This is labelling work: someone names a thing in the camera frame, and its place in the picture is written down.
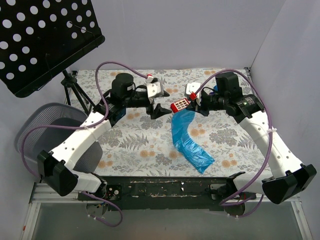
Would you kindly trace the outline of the blue plastic trash bag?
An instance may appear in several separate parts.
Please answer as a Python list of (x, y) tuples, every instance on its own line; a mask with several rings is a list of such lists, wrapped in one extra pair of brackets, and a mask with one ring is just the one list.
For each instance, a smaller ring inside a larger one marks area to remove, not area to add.
[(183, 109), (176, 112), (171, 120), (172, 143), (176, 150), (200, 173), (214, 163), (215, 159), (198, 145), (189, 135), (188, 127), (195, 112)]

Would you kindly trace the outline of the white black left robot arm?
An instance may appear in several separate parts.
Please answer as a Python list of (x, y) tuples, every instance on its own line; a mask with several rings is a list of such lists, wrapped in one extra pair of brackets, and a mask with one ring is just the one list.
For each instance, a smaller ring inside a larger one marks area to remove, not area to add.
[(94, 174), (98, 161), (81, 157), (105, 132), (110, 130), (128, 108), (145, 108), (152, 120), (170, 114), (171, 110), (154, 106), (155, 98), (169, 93), (157, 78), (147, 75), (144, 85), (135, 85), (129, 73), (117, 74), (111, 89), (105, 92), (79, 129), (50, 151), (42, 150), (37, 156), (40, 178), (60, 196), (73, 191), (86, 191), (95, 199), (106, 196), (106, 182)]

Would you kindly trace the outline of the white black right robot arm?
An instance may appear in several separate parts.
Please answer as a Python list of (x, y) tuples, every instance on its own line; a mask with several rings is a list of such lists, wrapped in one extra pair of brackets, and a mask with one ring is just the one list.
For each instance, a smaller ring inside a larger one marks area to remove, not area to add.
[(272, 203), (280, 204), (304, 191), (316, 176), (311, 164), (305, 165), (284, 143), (273, 127), (267, 107), (256, 95), (244, 95), (239, 84), (237, 70), (225, 69), (211, 77), (217, 90), (212, 94), (204, 91), (205, 83), (186, 85), (185, 95), (190, 100), (187, 110), (205, 117), (211, 111), (224, 110), (252, 138), (265, 160), (256, 174), (239, 172), (227, 178), (227, 197), (221, 202), (237, 199), (244, 192), (261, 194)]

